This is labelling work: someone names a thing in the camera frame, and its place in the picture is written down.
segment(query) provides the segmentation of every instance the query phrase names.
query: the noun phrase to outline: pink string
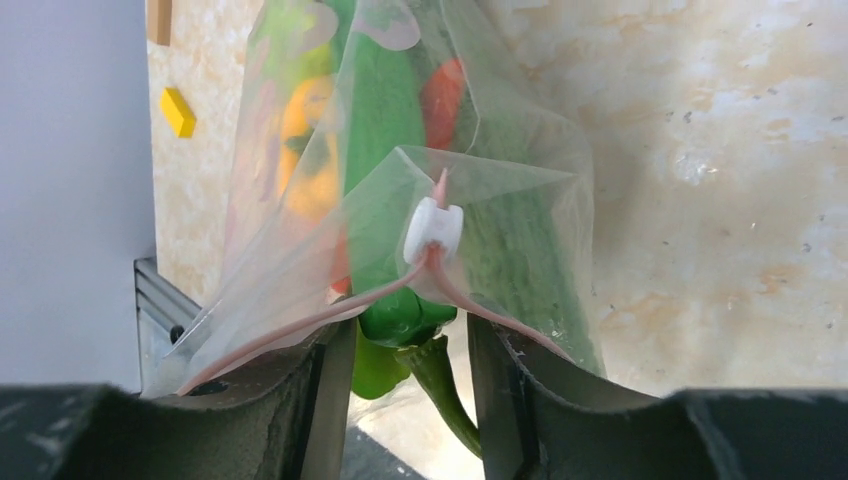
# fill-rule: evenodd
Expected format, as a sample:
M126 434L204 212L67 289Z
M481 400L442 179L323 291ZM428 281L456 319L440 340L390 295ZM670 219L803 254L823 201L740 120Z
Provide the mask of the pink string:
M439 181L436 182L436 184L433 186L431 194L432 198L436 200L436 204L440 208L445 207L447 174L447 169L442 170L441 176L439 177ZM565 353L565 351L559 345L554 343L553 340L551 340L550 338L546 337L545 335L542 335L541 333L528 327L527 325L524 325L523 323L519 322L514 318L495 313L463 295L462 292L453 285L453 283L450 281L450 278L448 277L447 272L445 271L443 262L444 254L444 249L439 245L433 244L428 246L425 249L422 258L413 267L413 269L398 280L381 288L373 290L369 293L342 300L341 302L330 305L327 310L310 315L296 322L280 327L242 345L241 347L219 358L218 360L201 370L197 375L195 375L192 379L190 379L182 387L180 387L179 390L177 390L177 395L186 395L198 385L206 383L209 380L212 380L215 377L222 375L224 372L228 371L228 369L230 369L233 365L243 364L251 358L256 357L263 351L264 348L267 348L274 342L279 341L289 335L292 335L293 333L296 333L300 330L309 327L317 328L317 326L319 326L321 323L327 322L328 320L336 316L341 316L340 318L335 319L336 321L342 321L358 315L359 312L356 311L357 309L361 309L363 307L367 308L380 298L383 298L387 295L391 295L392 293L409 285L410 282L415 280L415 278L425 270L432 275L432 279L436 283L436 286L439 287L442 294L444 294L448 298L448 300L453 302L457 308L461 308L474 315L485 318L486 320L489 320L492 323L496 323L503 327L514 330L530 338L536 343L542 345L543 347L559 355L560 357L574 363L574 360L572 360L571 357L569 357L568 354Z

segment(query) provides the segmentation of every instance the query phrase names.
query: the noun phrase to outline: yellow block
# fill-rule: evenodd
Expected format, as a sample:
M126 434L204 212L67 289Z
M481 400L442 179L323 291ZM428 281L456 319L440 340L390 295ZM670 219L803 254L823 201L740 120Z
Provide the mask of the yellow block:
M180 138L191 138L197 119L194 118L194 113L180 91L176 88L166 88L162 92L162 100L159 102L159 106L174 130L174 134Z

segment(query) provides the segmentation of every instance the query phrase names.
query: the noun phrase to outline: white plastic clip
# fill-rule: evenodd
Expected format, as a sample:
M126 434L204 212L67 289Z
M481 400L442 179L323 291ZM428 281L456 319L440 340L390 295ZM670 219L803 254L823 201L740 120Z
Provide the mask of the white plastic clip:
M438 207L433 198L422 198L406 231L403 259L413 265L420 260L428 245L437 243L445 249L445 262L450 261L459 248L462 219L462 208L451 205L444 210Z

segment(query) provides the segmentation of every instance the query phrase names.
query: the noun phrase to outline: plastic bag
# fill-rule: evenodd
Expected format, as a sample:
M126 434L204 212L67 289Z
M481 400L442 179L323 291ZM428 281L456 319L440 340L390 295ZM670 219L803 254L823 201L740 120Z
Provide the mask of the plastic bag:
M474 4L267 0L237 135L222 287L145 396L185 393L364 312L397 316L381 341L414 341L409 299L422 315L482 305L603 374L586 308L588 146L535 96ZM441 178L464 214L443 279L453 295L403 257L413 213ZM390 301L370 298L400 280L411 283Z

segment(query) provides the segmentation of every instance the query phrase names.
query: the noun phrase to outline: green chili pepper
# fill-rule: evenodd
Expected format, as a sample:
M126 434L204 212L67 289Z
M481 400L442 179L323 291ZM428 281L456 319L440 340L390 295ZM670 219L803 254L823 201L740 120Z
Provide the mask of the green chili pepper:
M351 58L342 75L353 78L349 130L344 154L345 193L350 192L398 145L426 143L419 93L421 82L408 52L390 51L361 33L349 37L355 0L327 0L339 17L333 38L335 69L342 57ZM397 198L410 203L413 198ZM386 238L397 237L405 218L383 215L379 228ZM348 245L355 264L362 245ZM352 293L362 293L397 278L394 265L354 268ZM456 308L425 301L404 288L375 302L359 316L352 389L363 398L378 398L391 391L411 371L456 436L477 456L480 440L456 392L447 337L433 337L456 317Z

